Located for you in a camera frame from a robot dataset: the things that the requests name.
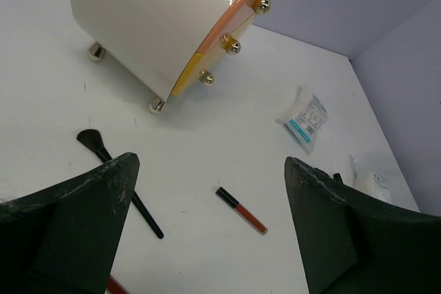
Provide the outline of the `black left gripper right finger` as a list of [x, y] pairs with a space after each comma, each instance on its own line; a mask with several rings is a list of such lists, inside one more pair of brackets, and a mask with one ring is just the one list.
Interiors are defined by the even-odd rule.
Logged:
[[440, 218], [372, 198], [288, 157], [285, 186], [310, 293], [439, 293]]

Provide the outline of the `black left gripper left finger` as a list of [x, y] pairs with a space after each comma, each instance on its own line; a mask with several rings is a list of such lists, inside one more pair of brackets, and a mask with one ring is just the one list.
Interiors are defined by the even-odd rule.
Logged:
[[125, 153], [1, 203], [1, 292], [104, 293], [139, 167]]

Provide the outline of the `black makeup brush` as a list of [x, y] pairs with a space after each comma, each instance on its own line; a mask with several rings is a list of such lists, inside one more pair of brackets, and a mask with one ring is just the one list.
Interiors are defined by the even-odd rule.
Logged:
[[[77, 134], [76, 139], [84, 147], [89, 149], [92, 153], [96, 154], [96, 156], [103, 163], [111, 161], [112, 157], [108, 150], [105, 148], [101, 133], [97, 129], [85, 129]], [[134, 204], [138, 212], [142, 215], [146, 223], [150, 226], [151, 230], [153, 230], [157, 238], [163, 239], [164, 233], [156, 223], [155, 219], [152, 217], [151, 213], [147, 210], [137, 192], [133, 193], [132, 203]]]

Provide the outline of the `cotton pad pack teal label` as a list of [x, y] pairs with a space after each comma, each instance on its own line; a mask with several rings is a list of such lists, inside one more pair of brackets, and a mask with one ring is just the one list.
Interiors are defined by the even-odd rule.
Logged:
[[294, 101], [276, 117], [309, 155], [313, 152], [319, 129], [327, 122], [328, 113], [317, 96], [308, 88], [296, 85]]

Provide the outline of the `cream round drawer organizer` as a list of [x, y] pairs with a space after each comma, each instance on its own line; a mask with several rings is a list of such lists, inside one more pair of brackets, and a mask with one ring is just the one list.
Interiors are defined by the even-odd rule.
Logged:
[[76, 23], [93, 38], [88, 55], [111, 54], [154, 92], [159, 113], [211, 68], [240, 53], [240, 37], [271, 0], [70, 0]]

